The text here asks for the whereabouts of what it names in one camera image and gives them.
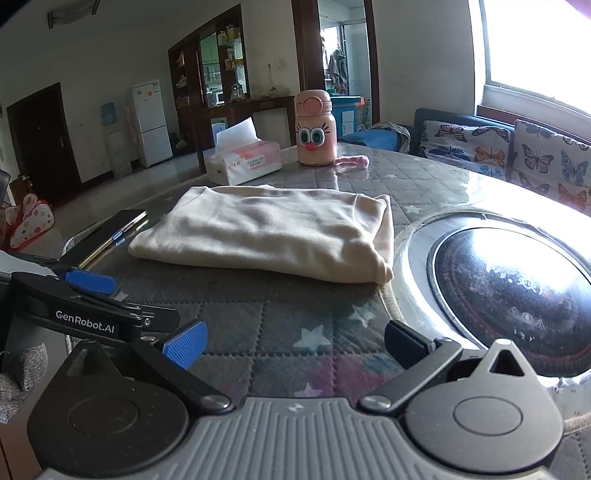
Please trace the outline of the grey knitted sleeve forearm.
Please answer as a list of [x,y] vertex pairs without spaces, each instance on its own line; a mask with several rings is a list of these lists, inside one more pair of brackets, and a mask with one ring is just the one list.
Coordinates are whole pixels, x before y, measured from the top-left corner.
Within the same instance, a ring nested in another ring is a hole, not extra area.
[[48,352],[41,343],[19,353],[1,374],[0,422],[8,424],[48,370]]

